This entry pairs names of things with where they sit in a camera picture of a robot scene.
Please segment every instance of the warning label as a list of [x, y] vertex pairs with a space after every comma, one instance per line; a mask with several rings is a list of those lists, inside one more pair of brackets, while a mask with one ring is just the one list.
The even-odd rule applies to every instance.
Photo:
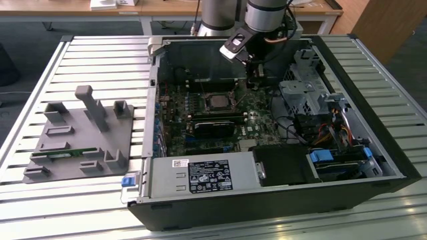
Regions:
[[232, 190], [228, 160], [189, 162], [188, 180], [192, 194]]

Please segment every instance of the aluminum extrusion table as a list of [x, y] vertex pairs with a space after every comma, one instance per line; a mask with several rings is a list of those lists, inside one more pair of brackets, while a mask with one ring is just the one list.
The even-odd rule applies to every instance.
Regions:
[[24, 184], [22, 172], [41, 134], [48, 102], [80, 108], [77, 85], [91, 85], [104, 106], [127, 100], [136, 107], [129, 171], [141, 168], [147, 36], [76, 36], [60, 42], [0, 149], [1, 239], [417, 239], [427, 234], [427, 116], [357, 39], [323, 36], [355, 85], [424, 177], [396, 193], [353, 209], [296, 215], [171, 232], [149, 232], [121, 203], [121, 177]]

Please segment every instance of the gray carpet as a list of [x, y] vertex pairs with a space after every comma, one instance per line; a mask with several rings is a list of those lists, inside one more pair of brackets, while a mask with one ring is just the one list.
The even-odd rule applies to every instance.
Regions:
[[[191, 23], [168, 24], [172, 29], [163, 29], [157, 22], [152, 23], [155, 35], [185, 34]], [[139, 22], [55, 22], [53, 31], [45, 31], [38, 22], [0, 22], [0, 43], [21, 73], [18, 82], [0, 87], [0, 93], [30, 92], [63, 35], [112, 36], [141, 35]], [[407, 40], [387, 68], [421, 107], [427, 109], [427, 19], [416, 29], [416, 34]], [[0, 94], [0, 144], [10, 131], [16, 118], [28, 99], [28, 93]]]

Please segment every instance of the wooden table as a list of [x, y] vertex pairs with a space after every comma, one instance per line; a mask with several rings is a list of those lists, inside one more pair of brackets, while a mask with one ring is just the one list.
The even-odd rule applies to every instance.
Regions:
[[[152, 21], [191, 21], [197, 3], [183, 0], [139, 0], [136, 6], [91, 11], [89, 0], [1, 0], [0, 22], [101, 22], [139, 21], [144, 35], [152, 35]], [[317, 33], [328, 34], [341, 10], [333, 10], [325, 0], [303, 4], [295, 15], [303, 27], [317, 24]]]

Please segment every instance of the white sticker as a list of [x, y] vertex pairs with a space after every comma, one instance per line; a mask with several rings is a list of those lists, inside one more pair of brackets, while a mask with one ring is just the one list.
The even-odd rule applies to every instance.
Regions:
[[124, 15], [137, 15], [139, 12], [137, 12], [137, 11], [120, 11], [119, 14], [124, 14]]
[[63, 153], [63, 154], [55, 154], [55, 155], [49, 155], [48, 157], [50, 159], [57, 159], [57, 158], [68, 158], [71, 157], [72, 155], [69, 153]]
[[172, 161], [172, 168], [188, 167], [188, 159], [176, 159]]

